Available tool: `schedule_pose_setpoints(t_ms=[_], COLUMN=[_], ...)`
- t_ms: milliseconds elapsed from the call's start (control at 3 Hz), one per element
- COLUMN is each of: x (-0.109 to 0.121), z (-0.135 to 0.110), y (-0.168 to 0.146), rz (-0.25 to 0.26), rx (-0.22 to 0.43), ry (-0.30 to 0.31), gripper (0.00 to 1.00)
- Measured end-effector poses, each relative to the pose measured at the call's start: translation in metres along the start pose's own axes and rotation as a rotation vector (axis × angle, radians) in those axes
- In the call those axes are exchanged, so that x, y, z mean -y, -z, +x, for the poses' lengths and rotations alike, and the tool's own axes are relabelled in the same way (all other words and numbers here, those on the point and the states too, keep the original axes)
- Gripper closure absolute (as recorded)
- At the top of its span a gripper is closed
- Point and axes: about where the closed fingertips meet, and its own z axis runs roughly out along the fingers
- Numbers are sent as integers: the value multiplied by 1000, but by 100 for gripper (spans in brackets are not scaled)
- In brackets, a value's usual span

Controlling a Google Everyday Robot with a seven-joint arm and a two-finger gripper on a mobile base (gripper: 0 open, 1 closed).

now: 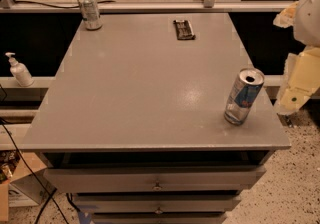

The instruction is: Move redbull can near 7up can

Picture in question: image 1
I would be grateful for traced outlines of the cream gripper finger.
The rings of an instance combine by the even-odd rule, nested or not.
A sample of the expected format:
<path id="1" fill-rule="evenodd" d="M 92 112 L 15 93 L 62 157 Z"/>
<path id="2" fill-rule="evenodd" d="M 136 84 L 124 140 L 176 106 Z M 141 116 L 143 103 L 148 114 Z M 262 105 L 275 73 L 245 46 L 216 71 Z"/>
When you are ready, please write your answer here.
<path id="1" fill-rule="evenodd" d="M 293 27 L 295 25 L 296 8 L 298 2 L 295 1 L 290 4 L 287 8 L 283 9 L 276 15 L 273 20 L 273 24 L 280 28 Z"/>
<path id="2" fill-rule="evenodd" d="M 275 110 L 280 115 L 297 112 L 320 88 L 320 48 L 306 47 L 298 55 L 289 53 Z"/>

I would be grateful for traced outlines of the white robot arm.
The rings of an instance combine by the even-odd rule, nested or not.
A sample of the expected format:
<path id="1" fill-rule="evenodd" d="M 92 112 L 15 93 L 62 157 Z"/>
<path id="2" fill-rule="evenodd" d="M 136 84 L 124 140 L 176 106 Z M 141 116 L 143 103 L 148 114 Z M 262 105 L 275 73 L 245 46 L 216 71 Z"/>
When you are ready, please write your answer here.
<path id="1" fill-rule="evenodd" d="M 305 45 L 298 55 L 288 54 L 274 105 L 278 114 L 291 115 L 320 88 L 320 0 L 294 2 L 276 15 L 273 24 L 292 26 L 294 39 Z"/>

